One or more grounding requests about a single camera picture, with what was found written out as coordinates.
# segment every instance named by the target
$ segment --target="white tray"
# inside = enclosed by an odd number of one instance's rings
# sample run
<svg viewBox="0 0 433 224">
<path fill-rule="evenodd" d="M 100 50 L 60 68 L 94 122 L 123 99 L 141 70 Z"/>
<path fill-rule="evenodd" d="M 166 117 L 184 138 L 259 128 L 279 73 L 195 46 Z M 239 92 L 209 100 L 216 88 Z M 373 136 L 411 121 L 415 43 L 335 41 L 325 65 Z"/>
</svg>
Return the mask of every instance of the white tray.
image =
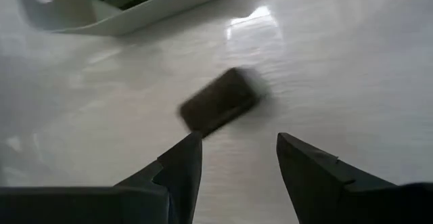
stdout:
<svg viewBox="0 0 433 224">
<path fill-rule="evenodd" d="M 149 0 L 122 11 L 98 0 L 20 0 L 28 23 L 49 32 L 116 36 L 210 0 Z"/>
</svg>

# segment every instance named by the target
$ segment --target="glossy surface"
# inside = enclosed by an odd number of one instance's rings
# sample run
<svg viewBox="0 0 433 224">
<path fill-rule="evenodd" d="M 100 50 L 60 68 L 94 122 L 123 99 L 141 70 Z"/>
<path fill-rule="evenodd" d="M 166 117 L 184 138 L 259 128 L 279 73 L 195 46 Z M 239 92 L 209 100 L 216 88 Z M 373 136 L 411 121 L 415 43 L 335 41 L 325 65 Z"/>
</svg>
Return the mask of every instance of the glossy surface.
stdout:
<svg viewBox="0 0 433 224">
<path fill-rule="evenodd" d="M 196 223 L 297 223 L 289 132 L 393 183 L 433 180 L 433 0 L 218 0 L 131 35 L 49 35 L 0 0 L 4 185 L 113 185 L 187 135 L 232 66 L 271 96 L 204 142 Z"/>
</svg>

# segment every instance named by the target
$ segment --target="white surface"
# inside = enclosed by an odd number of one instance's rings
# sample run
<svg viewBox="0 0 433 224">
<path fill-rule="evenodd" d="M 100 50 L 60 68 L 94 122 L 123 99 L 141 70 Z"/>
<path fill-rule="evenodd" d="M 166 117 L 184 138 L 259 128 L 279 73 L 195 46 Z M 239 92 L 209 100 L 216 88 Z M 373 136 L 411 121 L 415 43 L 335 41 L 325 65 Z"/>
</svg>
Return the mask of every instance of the white surface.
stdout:
<svg viewBox="0 0 433 224">
<path fill-rule="evenodd" d="M 149 0 L 121 11 L 98 0 L 19 0 L 27 22 L 49 32 L 118 36 L 211 0 Z"/>
<path fill-rule="evenodd" d="M 432 2 L 219 0 L 101 39 L 29 30 L 1 0 L 4 182 L 115 184 L 187 134 L 180 102 L 239 65 L 272 98 L 204 142 L 196 223 L 297 223 L 280 131 L 394 183 L 431 181 Z"/>
</svg>

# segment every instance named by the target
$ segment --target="white bin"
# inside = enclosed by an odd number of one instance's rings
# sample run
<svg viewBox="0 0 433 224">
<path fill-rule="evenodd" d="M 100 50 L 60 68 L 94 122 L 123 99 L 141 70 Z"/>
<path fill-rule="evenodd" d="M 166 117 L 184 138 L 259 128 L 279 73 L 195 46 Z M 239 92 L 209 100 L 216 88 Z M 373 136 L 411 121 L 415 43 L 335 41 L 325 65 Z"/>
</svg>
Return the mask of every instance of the white bin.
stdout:
<svg viewBox="0 0 433 224">
<path fill-rule="evenodd" d="M 210 0 L 149 0 L 127 10 L 98 0 L 19 0 L 28 23 L 49 32 L 116 36 Z"/>
</svg>

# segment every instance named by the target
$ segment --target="black plastic part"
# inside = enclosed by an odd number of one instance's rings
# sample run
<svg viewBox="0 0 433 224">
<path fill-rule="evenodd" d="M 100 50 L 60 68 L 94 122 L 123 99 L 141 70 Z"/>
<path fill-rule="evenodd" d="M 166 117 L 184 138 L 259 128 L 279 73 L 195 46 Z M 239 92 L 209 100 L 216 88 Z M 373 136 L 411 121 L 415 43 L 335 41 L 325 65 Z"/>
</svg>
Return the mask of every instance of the black plastic part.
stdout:
<svg viewBox="0 0 433 224">
<path fill-rule="evenodd" d="M 191 224 L 201 172 L 192 133 L 114 187 L 2 187 L 0 223 Z"/>
<path fill-rule="evenodd" d="M 433 223 L 433 185 L 397 186 L 280 133 L 277 155 L 299 222 Z"/>
<path fill-rule="evenodd" d="M 246 71 L 231 68 L 180 107 L 180 115 L 191 131 L 208 136 L 249 111 L 260 95 L 249 83 Z"/>
</svg>

